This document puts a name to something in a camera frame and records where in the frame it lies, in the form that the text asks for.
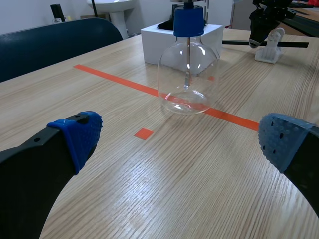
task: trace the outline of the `blue gripper pad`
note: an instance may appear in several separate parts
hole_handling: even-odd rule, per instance
[[[103,123],[102,117],[96,112],[80,112],[79,115],[89,115],[88,122],[82,124],[74,120],[59,119],[47,125],[63,132],[75,167],[75,174],[80,172],[90,157],[91,151],[95,149]]]
[[[316,125],[283,114],[271,113],[259,125],[259,143],[265,157],[283,173],[309,130]]]

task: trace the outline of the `orange tape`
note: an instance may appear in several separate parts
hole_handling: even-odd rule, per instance
[[[91,73],[91,74],[96,75],[96,76],[100,76],[102,78],[119,83],[121,85],[128,86],[130,88],[145,92],[145,93],[150,94],[152,96],[156,96],[156,97],[158,96],[158,91],[156,89],[151,88],[151,87],[144,86],[144,85],[123,79],[121,77],[113,76],[113,75],[110,75],[108,73],[98,71],[98,70],[95,70],[93,68],[83,66],[83,65],[76,65],[76,66],[74,66],[74,68]],[[178,100],[179,101],[179,99],[177,97],[174,97],[174,96],[170,96],[170,98],[168,100],[171,100],[171,101]],[[217,110],[214,108],[209,108],[204,113],[207,115],[214,116],[216,118],[237,124],[239,126],[254,130],[254,131],[258,131],[258,128],[259,128],[259,124],[257,122],[251,121],[249,119],[241,118],[239,116],[235,116],[235,115],[232,115],[232,114],[229,114],[229,113],[226,113],[224,111],[220,111],[220,110]]]
[[[140,138],[142,140],[147,140],[154,132],[150,131],[146,128],[142,128],[139,132],[137,132],[134,136]]]
[[[133,89],[136,89],[139,91],[143,91],[143,92],[150,94],[152,96],[158,96],[158,91],[156,89],[151,88],[151,87],[144,86],[144,85],[141,85],[139,83],[135,83],[133,81],[129,81],[129,80],[126,80],[126,79],[121,78],[121,77],[113,76],[113,75],[110,75],[108,73],[98,71],[98,70],[95,70],[93,68],[83,66],[83,65],[76,65],[76,66],[74,66],[74,68],[79,69],[81,71],[85,71],[87,73],[91,73],[93,75],[96,75],[96,76],[99,76],[99,77],[102,77],[105,79],[108,79],[110,81],[119,83],[121,85],[128,86],[130,88],[133,88]]]
[[[224,111],[219,111],[214,108],[209,108],[204,112],[205,114],[208,114],[210,116],[214,116],[216,118],[237,124],[239,126],[243,126],[245,128],[254,130],[258,132],[259,124],[257,122],[251,121],[249,119],[241,118],[239,116],[235,116],[229,113],[226,113]]]

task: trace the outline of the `white sink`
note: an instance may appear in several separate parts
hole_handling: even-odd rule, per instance
[[[134,8],[136,0],[95,0],[96,10],[98,12],[107,12],[110,14],[111,22],[120,31],[123,39],[128,38],[126,24],[124,20],[124,11]],[[87,4],[93,8],[92,0],[87,0]]]

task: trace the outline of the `clear glass bottle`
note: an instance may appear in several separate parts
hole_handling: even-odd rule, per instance
[[[168,110],[191,115],[217,99],[218,57],[199,37],[177,37],[158,66],[159,99]]]

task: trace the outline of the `white 3d printed part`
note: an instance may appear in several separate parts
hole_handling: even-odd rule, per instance
[[[282,28],[271,31],[268,36],[267,46],[257,50],[255,60],[275,64],[283,54],[281,48],[278,47],[278,42],[283,39],[284,35],[285,30]]]

